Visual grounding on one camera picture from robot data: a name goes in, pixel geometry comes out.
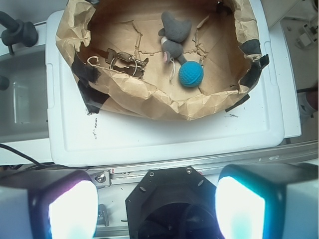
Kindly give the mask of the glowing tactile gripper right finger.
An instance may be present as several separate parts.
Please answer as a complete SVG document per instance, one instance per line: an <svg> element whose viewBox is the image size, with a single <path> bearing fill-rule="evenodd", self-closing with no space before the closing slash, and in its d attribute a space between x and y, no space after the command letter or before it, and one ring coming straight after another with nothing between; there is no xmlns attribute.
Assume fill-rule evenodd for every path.
<svg viewBox="0 0 319 239"><path fill-rule="evenodd" d="M317 239L319 167L226 165L218 179L215 211L227 239Z"/></svg>

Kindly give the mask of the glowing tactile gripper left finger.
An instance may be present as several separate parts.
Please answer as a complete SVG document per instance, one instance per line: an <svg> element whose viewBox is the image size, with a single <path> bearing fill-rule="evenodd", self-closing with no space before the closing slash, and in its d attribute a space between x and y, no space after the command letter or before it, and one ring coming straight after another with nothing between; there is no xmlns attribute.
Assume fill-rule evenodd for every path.
<svg viewBox="0 0 319 239"><path fill-rule="evenodd" d="M4 171L0 174L2 239L91 239L98 192L84 170Z"/></svg>

